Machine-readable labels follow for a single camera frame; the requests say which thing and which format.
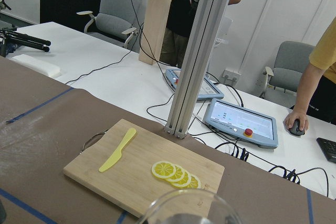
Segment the wooden cutting board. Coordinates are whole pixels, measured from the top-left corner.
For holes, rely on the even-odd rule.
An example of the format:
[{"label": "wooden cutting board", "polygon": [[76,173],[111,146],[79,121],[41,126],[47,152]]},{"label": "wooden cutting board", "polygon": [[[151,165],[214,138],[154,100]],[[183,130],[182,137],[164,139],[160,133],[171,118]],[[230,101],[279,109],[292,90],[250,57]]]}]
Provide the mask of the wooden cutting board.
[{"label": "wooden cutting board", "polygon": [[[109,158],[131,127],[136,129],[136,137],[123,149],[119,161],[100,173],[99,167]],[[164,193],[177,189],[152,175],[151,167],[158,161],[181,165],[201,180],[202,188],[215,193],[224,171],[223,166],[122,119],[96,144],[71,161],[63,172],[140,217],[151,202]]]}]

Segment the red emergency stop button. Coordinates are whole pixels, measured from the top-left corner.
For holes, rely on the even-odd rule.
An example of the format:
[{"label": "red emergency stop button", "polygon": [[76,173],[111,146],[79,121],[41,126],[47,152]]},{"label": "red emergency stop button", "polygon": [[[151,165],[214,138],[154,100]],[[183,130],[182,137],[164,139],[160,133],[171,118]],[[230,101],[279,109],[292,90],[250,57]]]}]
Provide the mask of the red emergency stop button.
[{"label": "red emergency stop button", "polygon": [[245,135],[246,137],[252,137],[252,134],[253,134],[253,131],[252,131],[251,129],[246,129],[246,130],[244,131],[244,135]]}]

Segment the pants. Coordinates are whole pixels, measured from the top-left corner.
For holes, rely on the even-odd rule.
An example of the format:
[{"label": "pants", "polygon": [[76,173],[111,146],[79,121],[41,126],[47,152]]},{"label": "pants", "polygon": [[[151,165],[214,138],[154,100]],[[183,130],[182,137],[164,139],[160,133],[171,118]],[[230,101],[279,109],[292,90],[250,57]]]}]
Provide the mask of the pants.
[{"label": "pants", "polygon": [[181,68],[189,38],[177,35],[168,28],[164,32],[160,61]]},{"label": "pants", "polygon": [[336,124],[336,84],[322,76],[313,94],[307,115]]}]

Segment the person's hand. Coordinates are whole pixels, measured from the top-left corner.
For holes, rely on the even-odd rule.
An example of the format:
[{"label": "person's hand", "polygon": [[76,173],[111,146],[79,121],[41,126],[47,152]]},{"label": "person's hand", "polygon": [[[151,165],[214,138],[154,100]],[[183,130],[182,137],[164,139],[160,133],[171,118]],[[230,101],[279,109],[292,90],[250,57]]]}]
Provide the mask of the person's hand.
[{"label": "person's hand", "polygon": [[308,121],[308,117],[306,115],[306,112],[305,111],[296,111],[295,108],[294,108],[294,110],[291,113],[289,113],[285,118],[285,125],[286,125],[286,128],[288,130],[293,127],[295,119],[300,120],[300,130],[301,131],[303,129],[305,131],[308,129],[309,121]]}]

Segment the blue tape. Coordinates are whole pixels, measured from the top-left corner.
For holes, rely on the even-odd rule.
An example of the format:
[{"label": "blue tape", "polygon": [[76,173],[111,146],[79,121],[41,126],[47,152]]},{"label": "blue tape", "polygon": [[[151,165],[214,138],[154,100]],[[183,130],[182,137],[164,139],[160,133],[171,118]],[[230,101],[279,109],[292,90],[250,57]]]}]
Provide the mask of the blue tape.
[{"label": "blue tape", "polygon": [[309,189],[307,189],[307,202],[308,202],[309,224],[314,224],[313,205],[311,202],[311,194]]},{"label": "blue tape", "polygon": [[49,99],[48,101],[45,101],[44,103],[41,103],[40,105],[36,106],[35,108],[32,108],[31,110],[28,110],[27,112],[22,113],[21,115],[18,115],[17,117],[15,117],[15,118],[13,118],[13,119],[10,119],[10,120],[6,121],[6,123],[13,123],[13,122],[19,120],[20,118],[24,117],[25,115],[28,115],[28,114],[32,113],[33,111],[35,111],[35,110],[41,108],[42,106],[46,105],[47,103],[49,103],[49,102],[51,102],[51,101],[53,101],[53,100],[59,98],[61,95],[64,95],[65,93],[69,92],[69,91],[72,90],[72,89],[73,89],[73,88],[71,87],[70,89],[68,89],[68,90],[66,90],[66,91],[64,91],[64,92],[62,92],[61,94],[58,94],[57,96],[55,96],[55,97]]},{"label": "blue tape", "polygon": [[17,205],[18,207],[21,207],[23,210],[27,211],[31,215],[35,216],[36,218],[40,219],[46,224],[57,224],[53,220],[49,219],[47,216],[42,214],[41,212],[37,211],[36,209],[32,208],[31,206],[27,205],[26,203],[22,202],[18,198],[14,197],[13,195],[9,194],[5,190],[2,190],[0,188],[0,195],[5,197],[6,199],[10,200],[12,203]]},{"label": "blue tape", "polygon": [[124,221],[127,214],[128,214],[128,212],[126,210],[124,210],[121,213],[121,215],[119,216],[119,219],[117,220],[117,222],[115,224],[122,224],[122,222]]}]

